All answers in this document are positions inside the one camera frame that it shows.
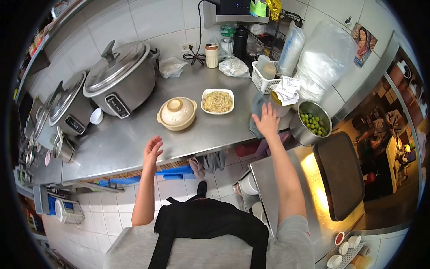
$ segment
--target electrical outlet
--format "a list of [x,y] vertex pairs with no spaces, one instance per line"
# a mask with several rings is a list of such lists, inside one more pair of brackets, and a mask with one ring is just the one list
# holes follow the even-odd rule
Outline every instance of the electrical outlet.
[[188,42],[188,43],[183,43],[183,44],[179,44],[179,49],[181,50],[181,52],[186,52],[186,51],[190,51],[190,45],[193,46],[193,50],[195,51],[197,49],[196,47],[196,42]]

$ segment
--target picture of woman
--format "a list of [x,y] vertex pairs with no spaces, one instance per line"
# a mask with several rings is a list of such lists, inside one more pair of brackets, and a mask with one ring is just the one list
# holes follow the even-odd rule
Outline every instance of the picture of woman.
[[351,36],[358,45],[357,56],[354,62],[357,66],[362,67],[369,58],[370,53],[372,53],[378,40],[359,23],[355,24]]

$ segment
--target black thermos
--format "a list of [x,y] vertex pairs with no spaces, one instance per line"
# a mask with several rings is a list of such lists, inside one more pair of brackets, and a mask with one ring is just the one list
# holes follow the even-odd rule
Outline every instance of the black thermos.
[[233,56],[243,60],[246,52],[246,42],[248,42],[248,29],[239,25],[234,33]]

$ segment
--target black shoe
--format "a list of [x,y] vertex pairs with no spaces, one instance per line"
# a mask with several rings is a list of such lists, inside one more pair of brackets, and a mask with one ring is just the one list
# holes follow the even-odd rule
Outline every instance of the black shoe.
[[197,196],[206,197],[207,191],[208,191],[208,184],[206,183],[206,181],[200,181],[199,185],[197,186]]

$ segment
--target black tray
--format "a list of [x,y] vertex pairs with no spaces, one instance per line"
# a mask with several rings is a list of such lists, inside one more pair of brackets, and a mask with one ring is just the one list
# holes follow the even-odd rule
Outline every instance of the black tray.
[[342,221],[364,198],[365,186],[351,139],[345,132],[333,134],[313,147],[327,194],[330,217]]

